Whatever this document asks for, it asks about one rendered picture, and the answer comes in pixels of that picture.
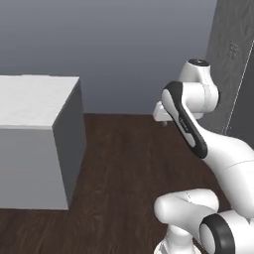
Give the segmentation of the grey tall cabinet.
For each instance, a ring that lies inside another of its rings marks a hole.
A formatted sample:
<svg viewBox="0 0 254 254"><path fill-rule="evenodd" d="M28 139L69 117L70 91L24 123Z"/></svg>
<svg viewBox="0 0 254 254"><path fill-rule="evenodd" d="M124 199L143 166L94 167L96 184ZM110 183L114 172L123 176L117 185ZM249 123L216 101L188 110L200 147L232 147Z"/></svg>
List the grey tall cabinet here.
<svg viewBox="0 0 254 254"><path fill-rule="evenodd" d="M199 124L226 135L254 44L254 0L217 0L206 60L220 94L214 111Z"/></svg>

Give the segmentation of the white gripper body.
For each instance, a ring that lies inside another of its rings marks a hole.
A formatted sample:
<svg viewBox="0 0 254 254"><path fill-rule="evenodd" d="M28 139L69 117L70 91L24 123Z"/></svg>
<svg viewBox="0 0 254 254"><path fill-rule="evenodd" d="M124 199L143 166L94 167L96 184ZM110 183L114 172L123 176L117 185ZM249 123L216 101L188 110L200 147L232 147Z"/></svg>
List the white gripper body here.
<svg viewBox="0 0 254 254"><path fill-rule="evenodd" d="M165 110L161 101L158 101L153 111L153 118L157 122L172 121L171 115Z"/></svg>

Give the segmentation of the grey kitchen island block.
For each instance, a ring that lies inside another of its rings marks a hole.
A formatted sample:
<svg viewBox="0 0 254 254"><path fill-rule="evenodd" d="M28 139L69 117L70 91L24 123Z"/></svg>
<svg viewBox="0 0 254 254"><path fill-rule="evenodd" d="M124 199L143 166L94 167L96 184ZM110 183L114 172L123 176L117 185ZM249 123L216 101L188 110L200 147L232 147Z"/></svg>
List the grey kitchen island block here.
<svg viewBox="0 0 254 254"><path fill-rule="evenodd" d="M0 208L69 209L85 146L77 76L0 75Z"/></svg>

